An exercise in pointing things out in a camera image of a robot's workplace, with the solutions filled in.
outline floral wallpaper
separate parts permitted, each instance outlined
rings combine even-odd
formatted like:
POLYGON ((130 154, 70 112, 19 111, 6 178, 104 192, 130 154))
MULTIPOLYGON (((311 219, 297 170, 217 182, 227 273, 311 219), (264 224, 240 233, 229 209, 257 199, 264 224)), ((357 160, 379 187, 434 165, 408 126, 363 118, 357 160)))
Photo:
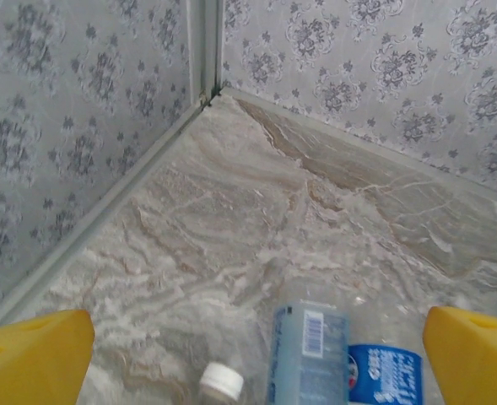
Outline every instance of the floral wallpaper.
POLYGON ((497 191, 497 2, 224 0, 224 85, 497 191))
POLYGON ((0 1, 0 300, 190 105, 185 1, 0 1))

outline marble tile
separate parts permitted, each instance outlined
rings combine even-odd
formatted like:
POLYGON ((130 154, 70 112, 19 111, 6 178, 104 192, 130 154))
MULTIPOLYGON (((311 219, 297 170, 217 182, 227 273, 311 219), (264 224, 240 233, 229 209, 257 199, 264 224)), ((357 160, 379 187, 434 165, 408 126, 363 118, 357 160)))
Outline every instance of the marble tile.
POLYGON ((391 292, 422 352, 432 305, 497 315, 497 202, 222 96, 29 313, 90 312, 81 404, 194 403, 211 359, 242 364, 262 403, 272 309, 297 276, 391 292))

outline wall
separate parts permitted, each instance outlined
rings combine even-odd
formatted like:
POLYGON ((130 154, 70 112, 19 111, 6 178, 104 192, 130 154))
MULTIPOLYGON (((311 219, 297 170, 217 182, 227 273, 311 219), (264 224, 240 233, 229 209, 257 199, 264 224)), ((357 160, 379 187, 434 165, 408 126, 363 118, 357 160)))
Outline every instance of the wall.
POLYGON ((222 79, 497 191, 497 3, 224 0, 222 79))
POLYGON ((0 1, 0 300, 189 93, 185 0, 0 1))

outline bottle cap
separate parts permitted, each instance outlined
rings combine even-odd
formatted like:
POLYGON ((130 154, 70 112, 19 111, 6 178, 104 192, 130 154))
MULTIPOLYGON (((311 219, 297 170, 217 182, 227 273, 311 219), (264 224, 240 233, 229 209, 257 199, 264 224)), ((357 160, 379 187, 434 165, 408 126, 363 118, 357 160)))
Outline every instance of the bottle cap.
POLYGON ((225 396, 238 401, 242 392, 245 379, 231 369, 220 363, 209 363, 199 381, 200 386, 207 386, 225 396))

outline yellow object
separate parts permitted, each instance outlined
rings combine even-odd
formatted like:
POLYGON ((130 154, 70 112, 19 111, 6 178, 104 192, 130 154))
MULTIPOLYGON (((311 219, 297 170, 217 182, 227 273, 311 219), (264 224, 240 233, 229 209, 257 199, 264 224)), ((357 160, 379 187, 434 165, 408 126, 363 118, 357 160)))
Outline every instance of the yellow object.
POLYGON ((94 340, 86 310, 0 327, 0 405, 74 405, 94 340))
POLYGON ((497 318, 434 307, 423 340, 446 405, 497 405, 497 318))

